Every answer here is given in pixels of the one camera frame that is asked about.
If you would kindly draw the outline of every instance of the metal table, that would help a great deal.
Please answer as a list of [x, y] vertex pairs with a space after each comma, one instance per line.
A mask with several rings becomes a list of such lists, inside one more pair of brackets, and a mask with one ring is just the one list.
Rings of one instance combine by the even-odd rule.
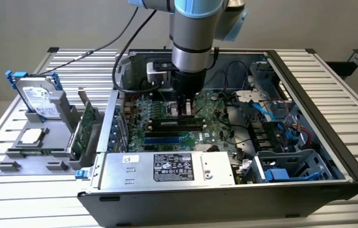
[[[57, 66], [86, 51], [60, 49], [48, 53], [36, 72]], [[310, 54], [306, 50], [278, 50], [278, 53], [358, 159], [358, 95], [315, 53]], [[115, 55], [116, 50], [103, 50], [57, 70], [70, 101], [78, 107], [83, 104], [76, 90], [84, 86], [94, 105], [106, 109]], [[25, 106], [16, 97], [0, 119], [0, 161], [25, 124], [24, 111]], [[0, 227], [99, 227], [76, 199], [76, 193], [86, 185], [87, 182], [75, 180], [74, 176], [0, 177]], [[257, 226], [358, 227], [358, 195], [349, 201], [331, 202], [307, 218], [187, 225], [206, 228]]]

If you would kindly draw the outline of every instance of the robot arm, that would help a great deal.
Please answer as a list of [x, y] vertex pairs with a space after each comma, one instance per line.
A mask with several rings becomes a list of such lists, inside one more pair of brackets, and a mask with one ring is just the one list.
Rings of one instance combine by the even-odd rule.
[[171, 86], [179, 94], [179, 114], [203, 89], [214, 39], [234, 41], [247, 10], [243, 0], [128, 0], [171, 13]]

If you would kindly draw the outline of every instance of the power supply label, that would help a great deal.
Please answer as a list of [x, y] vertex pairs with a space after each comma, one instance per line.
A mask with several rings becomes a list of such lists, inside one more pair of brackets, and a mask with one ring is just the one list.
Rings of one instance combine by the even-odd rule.
[[192, 159], [190, 153], [154, 155], [154, 180], [194, 181]]

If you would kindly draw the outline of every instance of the sticker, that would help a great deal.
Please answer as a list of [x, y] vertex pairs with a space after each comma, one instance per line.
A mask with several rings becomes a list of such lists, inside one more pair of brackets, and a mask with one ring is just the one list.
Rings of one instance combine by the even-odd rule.
[[124, 155], [123, 163], [139, 162], [139, 155]]
[[192, 159], [190, 153], [154, 155], [154, 180], [194, 181]]
[[45, 118], [59, 118], [56, 105], [49, 101], [49, 92], [41, 87], [24, 87], [23, 90], [36, 113]]

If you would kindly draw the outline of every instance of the gray wall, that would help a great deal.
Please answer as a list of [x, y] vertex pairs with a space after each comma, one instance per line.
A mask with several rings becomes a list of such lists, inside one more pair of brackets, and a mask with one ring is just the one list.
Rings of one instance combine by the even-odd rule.
[[[220, 47], [314, 48], [326, 60], [345, 60], [358, 48], [358, 0], [247, 0], [247, 6], [238, 41], [218, 43]], [[48, 47], [102, 45], [119, 33], [134, 9], [127, 0], [0, 0], [0, 100], [15, 96], [5, 70], [32, 71]], [[112, 48], [124, 45], [150, 13], [139, 11]], [[160, 48], [167, 36], [168, 17], [158, 13], [132, 47]]]

